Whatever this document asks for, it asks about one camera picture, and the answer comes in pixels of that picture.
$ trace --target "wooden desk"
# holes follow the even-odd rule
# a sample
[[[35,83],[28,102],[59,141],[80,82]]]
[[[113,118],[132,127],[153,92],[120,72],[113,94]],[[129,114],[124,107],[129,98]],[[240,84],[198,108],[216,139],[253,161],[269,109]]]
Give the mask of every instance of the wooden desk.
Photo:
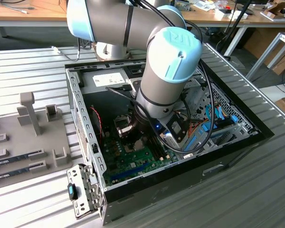
[[[29,6],[28,3],[17,4],[17,6]],[[234,7],[233,2],[229,2],[229,6]],[[65,13],[59,13],[48,9],[35,7],[35,10],[28,10],[29,14],[24,14],[14,10],[10,10],[0,5],[0,27],[64,27],[67,26],[67,16]],[[192,21],[200,27],[227,27],[229,19],[217,20],[214,16],[215,11],[210,10],[208,12],[200,10],[194,6],[191,7],[193,11],[182,12],[185,20]],[[234,48],[244,35],[245,31],[249,27],[262,27],[262,28],[285,28],[285,23],[271,22],[269,19],[260,15],[262,10],[254,9],[255,14],[249,15],[247,19],[241,20],[238,27],[239,30],[234,36],[228,49],[225,52],[225,56],[230,56]]]
[[[229,1],[229,6],[234,9],[235,4],[232,1]],[[217,20],[214,16],[215,11],[210,10],[208,12],[198,9],[194,6],[191,7],[192,11],[182,12],[185,20],[189,20],[194,22],[200,27],[227,27],[230,19],[223,18],[221,20]],[[247,19],[242,19],[238,26],[239,30],[235,34],[234,38],[232,39],[229,47],[227,48],[226,52],[224,53],[225,56],[230,56],[237,46],[238,42],[243,37],[247,28],[285,28],[285,23],[282,22],[271,22],[269,19],[265,18],[260,14],[263,12],[261,8],[253,9],[254,15],[248,15]]]
[[[25,4],[14,4],[17,7],[30,6],[29,1]],[[0,27],[64,27],[67,26],[67,15],[48,9],[34,6],[33,10],[26,10],[28,14],[21,13],[0,4]]]

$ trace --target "metal bracket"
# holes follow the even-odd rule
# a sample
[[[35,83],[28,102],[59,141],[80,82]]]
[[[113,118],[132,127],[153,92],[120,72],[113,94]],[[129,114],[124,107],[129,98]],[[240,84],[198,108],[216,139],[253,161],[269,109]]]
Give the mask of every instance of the metal bracket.
[[[76,219],[91,214],[101,207],[102,193],[97,176],[90,166],[76,165],[67,170],[68,193],[73,202]]]

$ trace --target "motherboard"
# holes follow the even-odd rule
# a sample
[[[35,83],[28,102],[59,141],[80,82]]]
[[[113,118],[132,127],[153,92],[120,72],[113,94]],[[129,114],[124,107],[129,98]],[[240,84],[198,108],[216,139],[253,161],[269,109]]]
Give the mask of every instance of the motherboard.
[[[112,122],[104,127],[103,157],[107,166],[107,186],[143,175],[177,162],[175,153],[166,150],[156,137],[142,138],[133,145],[120,139]]]

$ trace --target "metal frame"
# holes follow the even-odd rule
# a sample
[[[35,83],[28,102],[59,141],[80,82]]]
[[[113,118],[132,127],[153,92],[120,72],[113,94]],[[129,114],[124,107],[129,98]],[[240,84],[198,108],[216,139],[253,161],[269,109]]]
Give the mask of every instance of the metal frame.
[[[257,72],[257,70],[260,68],[260,66],[264,63],[264,61],[267,59],[268,55],[271,53],[271,51],[277,46],[277,44],[282,41],[285,43],[285,33],[278,33],[277,36],[274,38],[274,40],[270,43],[268,48],[264,51],[264,53],[261,55],[261,57],[258,59],[258,61],[254,64],[254,66],[251,68],[251,70],[246,75],[247,79],[252,78],[252,76]],[[285,53],[285,45],[282,47],[282,49],[277,53],[277,55],[272,59],[272,61],[267,66],[268,68],[272,68],[276,62],[281,59],[281,56]]]

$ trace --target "desk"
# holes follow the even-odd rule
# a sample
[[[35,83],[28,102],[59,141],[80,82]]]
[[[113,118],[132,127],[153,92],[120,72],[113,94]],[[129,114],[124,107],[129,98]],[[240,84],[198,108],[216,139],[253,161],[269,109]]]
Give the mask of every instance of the desk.
[[[228,1],[229,6],[234,8],[234,3],[232,1]],[[215,11],[210,10],[208,12],[198,9],[194,6],[191,6],[192,10],[195,11],[186,11],[182,12],[185,20],[189,20],[194,22],[199,27],[227,27],[230,19],[223,18],[222,20],[216,20],[214,17]],[[225,52],[225,56],[230,56],[235,47],[237,46],[238,42],[241,40],[242,36],[244,35],[247,28],[285,28],[285,23],[282,22],[271,22],[269,19],[265,18],[260,14],[263,10],[260,8],[253,9],[254,15],[248,15],[247,19],[241,20],[238,24],[239,30],[235,34],[234,38],[232,39],[229,47]]]
[[[28,7],[23,2],[14,6]],[[67,15],[34,6],[34,10],[27,10],[28,14],[8,9],[0,4],[0,27],[65,27]]]
[[[234,7],[234,3],[229,2],[231,7]],[[35,10],[29,10],[29,14],[20,13],[17,11],[10,10],[0,5],[0,27],[64,27],[67,26],[67,16],[65,13],[58,13],[48,9],[35,7]],[[216,20],[214,17],[214,10],[208,12],[200,10],[194,6],[189,12],[182,12],[185,20],[196,23],[200,27],[227,27],[229,19]],[[232,42],[225,52],[225,56],[230,56],[238,42],[244,35],[247,28],[251,27],[267,27],[285,28],[285,23],[271,22],[269,19],[260,15],[261,10],[254,10],[255,15],[249,15],[246,20],[242,20],[238,27],[239,30],[235,34]]]
[[[76,56],[73,47],[62,50]],[[275,136],[233,168],[107,227],[285,227],[285,114],[208,44],[202,59]],[[86,61],[96,61],[92,50],[80,56],[79,62]],[[69,63],[50,48],[0,51],[0,116],[16,113],[19,92],[35,93],[35,109],[56,104],[77,164],[83,159],[68,101],[64,65]],[[11,80],[14,86],[6,87]],[[58,171],[0,188],[0,227],[102,227],[97,213],[75,219],[66,174]]]

